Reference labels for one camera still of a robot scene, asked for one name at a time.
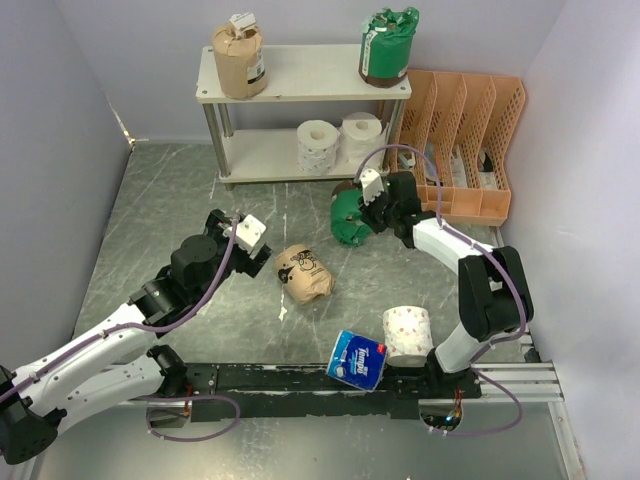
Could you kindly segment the green roll with brown end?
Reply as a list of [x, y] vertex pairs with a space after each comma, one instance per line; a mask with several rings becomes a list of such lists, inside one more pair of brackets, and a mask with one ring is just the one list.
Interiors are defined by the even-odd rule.
[[360, 196], [361, 191], [349, 180], [340, 182], [332, 191], [330, 228], [333, 237], [342, 245], [361, 246], [372, 233], [362, 221]]

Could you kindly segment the plain white paper roll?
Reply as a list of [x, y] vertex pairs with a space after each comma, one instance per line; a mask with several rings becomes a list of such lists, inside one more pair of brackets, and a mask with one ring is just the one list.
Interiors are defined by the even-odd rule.
[[387, 128], [373, 114], [355, 112], [343, 118], [340, 127], [340, 150], [345, 160], [360, 164], [386, 140]]

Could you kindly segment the brown roll with cartoon print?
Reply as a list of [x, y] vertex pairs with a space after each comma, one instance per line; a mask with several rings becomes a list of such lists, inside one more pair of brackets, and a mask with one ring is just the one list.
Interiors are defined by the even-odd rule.
[[284, 290], [300, 305], [329, 296], [335, 286], [334, 276], [304, 244], [281, 252], [274, 260], [273, 270]]

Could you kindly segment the brown roll with QR label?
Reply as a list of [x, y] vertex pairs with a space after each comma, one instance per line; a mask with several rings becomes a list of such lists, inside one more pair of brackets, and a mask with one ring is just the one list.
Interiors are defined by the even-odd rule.
[[263, 37], [253, 13], [232, 15], [214, 31], [211, 46], [225, 96], [245, 100], [266, 88]]

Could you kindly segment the green roll with torn top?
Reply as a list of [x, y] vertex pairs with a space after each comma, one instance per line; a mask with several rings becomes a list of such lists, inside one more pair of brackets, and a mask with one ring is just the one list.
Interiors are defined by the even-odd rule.
[[406, 76], [419, 10], [383, 8], [362, 26], [358, 73], [369, 85], [390, 88]]

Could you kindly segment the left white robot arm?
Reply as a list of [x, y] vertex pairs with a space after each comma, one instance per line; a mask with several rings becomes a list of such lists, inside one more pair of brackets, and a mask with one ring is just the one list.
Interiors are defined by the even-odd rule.
[[255, 277], [271, 255], [255, 216], [214, 209], [168, 265], [78, 338], [15, 370], [1, 370], [1, 457], [19, 465], [80, 421], [122, 401], [173, 399], [186, 367], [159, 339], [194, 318], [234, 272]]

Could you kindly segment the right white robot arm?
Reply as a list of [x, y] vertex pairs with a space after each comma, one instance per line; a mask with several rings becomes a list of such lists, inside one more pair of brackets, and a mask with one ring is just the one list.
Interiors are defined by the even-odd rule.
[[409, 172], [382, 177], [366, 168], [355, 180], [361, 218], [374, 232], [391, 229], [408, 249], [426, 253], [457, 275], [459, 322], [429, 356], [426, 390], [443, 398], [492, 346], [520, 338], [534, 308], [521, 257], [513, 247], [492, 247], [460, 232], [437, 211], [422, 209]]

